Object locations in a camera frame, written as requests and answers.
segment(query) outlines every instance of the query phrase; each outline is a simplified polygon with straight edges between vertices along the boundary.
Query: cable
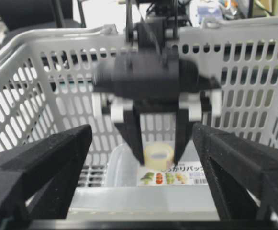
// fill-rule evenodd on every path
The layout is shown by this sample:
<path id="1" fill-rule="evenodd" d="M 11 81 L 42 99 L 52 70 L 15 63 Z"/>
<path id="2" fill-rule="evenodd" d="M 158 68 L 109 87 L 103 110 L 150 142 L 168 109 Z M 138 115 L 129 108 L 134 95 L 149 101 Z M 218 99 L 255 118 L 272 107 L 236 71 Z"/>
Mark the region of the cable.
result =
<path id="1" fill-rule="evenodd" d="M 267 10 L 265 7 L 263 7 L 263 5 L 262 5 L 261 2 L 255 1 L 255 5 L 256 5 L 257 7 L 259 7 L 260 9 L 264 10 L 265 12 L 267 12 L 270 16 L 274 16 L 274 14 L 273 14 L 271 11 L 269 11 L 269 10 Z"/>
<path id="2" fill-rule="evenodd" d="M 138 4 L 137 0 L 135 0 L 135 3 L 136 3 L 136 6 L 137 6 L 137 9 L 139 11 L 140 17 L 141 17 L 142 25 L 143 25 L 144 29 L 146 30 L 147 35 L 150 37 L 150 39 L 154 43 L 154 45 L 156 47 L 157 54 L 161 55 L 160 45 L 158 43 L 156 35 L 154 34 L 153 30 L 149 27 L 149 25 L 144 21 L 143 16 L 141 14 L 141 11 L 139 9 L 139 4 Z"/>

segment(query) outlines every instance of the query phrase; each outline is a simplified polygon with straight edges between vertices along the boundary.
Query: package label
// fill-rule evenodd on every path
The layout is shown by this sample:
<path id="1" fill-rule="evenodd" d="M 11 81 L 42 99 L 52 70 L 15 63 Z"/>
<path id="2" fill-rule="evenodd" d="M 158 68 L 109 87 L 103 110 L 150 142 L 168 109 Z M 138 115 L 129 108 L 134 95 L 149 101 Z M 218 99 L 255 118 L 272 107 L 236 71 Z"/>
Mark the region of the package label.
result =
<path id="1" fill-rule="evenodd" d="M 166 170 L 138 167 L 137 186 L 208 185 L 200 161 L 180 162 Z"/>

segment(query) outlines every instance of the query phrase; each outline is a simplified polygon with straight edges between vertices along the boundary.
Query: clear tape roll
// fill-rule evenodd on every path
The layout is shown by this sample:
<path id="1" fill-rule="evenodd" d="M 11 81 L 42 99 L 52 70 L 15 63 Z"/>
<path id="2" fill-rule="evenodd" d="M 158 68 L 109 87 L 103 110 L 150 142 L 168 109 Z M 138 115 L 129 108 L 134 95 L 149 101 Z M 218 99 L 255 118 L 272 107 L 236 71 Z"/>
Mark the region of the clear tape roll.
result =
<path id="1" fill-rule="evenodd" d="M 147 168 L 165 170 L 173 165 L 174 150 L 167 143 L 155 142 L 144 149 L 143 156 Z"/>

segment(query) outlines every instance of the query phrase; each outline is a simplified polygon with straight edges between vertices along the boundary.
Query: black chair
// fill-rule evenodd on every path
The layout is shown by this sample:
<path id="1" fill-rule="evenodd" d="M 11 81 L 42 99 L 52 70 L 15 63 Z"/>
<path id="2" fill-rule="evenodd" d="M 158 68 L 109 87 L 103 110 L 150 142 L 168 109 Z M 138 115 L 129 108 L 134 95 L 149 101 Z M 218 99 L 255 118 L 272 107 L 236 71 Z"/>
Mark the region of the black chair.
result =
<path id="1" fill-rule="evenodd" d="M 72 0 L 60 0 L 65 28 L 85 27 L 82 2 L 78 0 L 82 22 L 78 23 L 73 20 Z M 0 0 L 0 17 L 8 28 L 1 46 L 28 30 L 57 28 L 50 0 Z"/>

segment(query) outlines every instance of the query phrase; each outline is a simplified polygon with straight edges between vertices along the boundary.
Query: shopping basket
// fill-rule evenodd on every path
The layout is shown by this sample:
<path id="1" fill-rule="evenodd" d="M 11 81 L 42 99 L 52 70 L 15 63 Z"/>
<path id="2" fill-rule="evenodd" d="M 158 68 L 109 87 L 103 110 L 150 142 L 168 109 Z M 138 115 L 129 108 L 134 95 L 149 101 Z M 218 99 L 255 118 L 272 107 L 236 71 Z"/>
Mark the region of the shopping basket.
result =
<path id="1" fill-rule="evenodd" d="M 179 40 L 166 46 L 222 85 L 222 116 L 206 113 L 203 123 L 278 148 L 278 18 L 205 20 L 201 28 L 180 28 Z M 90 79 L 99 62 L 136 51 L 111 26 L 13 38 L 0 51 L 0 151 L 89 123 L 93 142 L 78 185 L 102 186 L 123 139 L 109 116 L 93 118 Z M 174 140 L 174 125 L 172 114 L 142 115 L 143 142 Z"/>

